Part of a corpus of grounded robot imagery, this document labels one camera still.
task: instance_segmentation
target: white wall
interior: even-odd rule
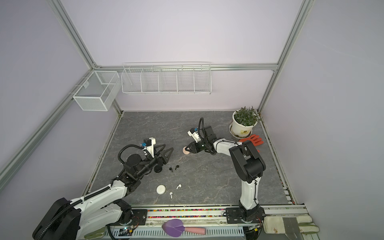
[[[62,0],[101,66],[276,63],[302,0]]]
[[[321,239],[383,236],[383,12],[316,0],[262,112]]]
[[[89,112],[71,105],[0,192],[1,239],[32,239],[54,201],[81,196],[115,120],[113,110]]]
[[[0,2],[0,169],[88,70],[44,0]],[[62,197],[81,195],[116,120],[73,103],[0,192],[1,239],[32,239]]]
[[[0,3],[0,168],[86,73],[44,0]]]
[[[120,92],[116,99],[124,111],[257,108],[271,77],[271,70],[212,71],[211,94],[126,95]]]

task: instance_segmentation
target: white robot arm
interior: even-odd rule
[[[238,219],[243,222],[252,222],[256,217],[263,218],[264,211],[258,204],[258,185],[266,169],[264,160],[251,141],[233,142],[224,138],[217,138],[210,126],[204,127],[204,119],[201,118],[197,128],[191,128],[188,135],[194,142],[185,150],[192,153],[200,151],[210,154],[223,153],[231,156],[237,175],[242,180],[242,194],[239,201],[240,212]]]
[[[160,172],[168,163],[173,148],[164,150],[165,144],[154,147],[155,143],[151,137],[144,139],[140,146],[130,144],[121,149],[118,160],[124,168],[110,184],[80,198],[57,200],[32,237],[35,240],[77,240],[103,226],[109,228],[111,223],[132,225],[136,221],[139,225],[140,219],[134,216],[134,210],[122,198],[133,192],[153,168]],[[121,154],[129,147],[143,150],[146,158],[143,160],[140,155],[132,154],[123,161]]]

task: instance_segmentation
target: marble surface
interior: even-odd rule
[[[206,152],[183,154],[182,148],[193,141],[187,132],[197,127],[200,117],[204,117],[205,126],[211,125],[216,136],[235,141],[229,133],[232,122],[229,111],[202,112],[125,112],[111,145],[105,155],[101,168],[94,180],[92,191],[109,184],[122,165],[117,154],[128,144],[140,144],[148,137],[156,138],[157,144],[167,144],[166,149],[174,151],[167,165],[160,173],[152,171],[141,180],[141,185],[124,198],[129,204],[238,204],[241,195],[241,180],[236,174],[230,156],[211,155]],[[265,138],[260,124],[253,128],[253,133]],[[278,176],[268,144],[257,147],[265,161],[266,170],[259,185],[260,204],[287,204],[283,186]],[[141,150],[129,148],[122,154],[122,159],[133,153],[144,158]],[[163,184],[166,192],[156,193],[158,185]]]

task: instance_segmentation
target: wire basket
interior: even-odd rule
[[[73,98],[84,111],[108,111],[121,84],[116,71],[93,71]]]
[[[211,93],[209,65],[139,68],[129,66],[121,75],[126,94],[193,94]]]

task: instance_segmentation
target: orange glove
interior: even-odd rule
[[[262,138],[259,136],[259,135],[256,135],[256,134],[253,134],[251,135],[250,137],[247,137],[247,138],[242,138],[239,140],[239,142],[245,142],[247,140],[250,140],[254,146],[258,146],[258,145],[261,145],[263,144],[263,140]]]

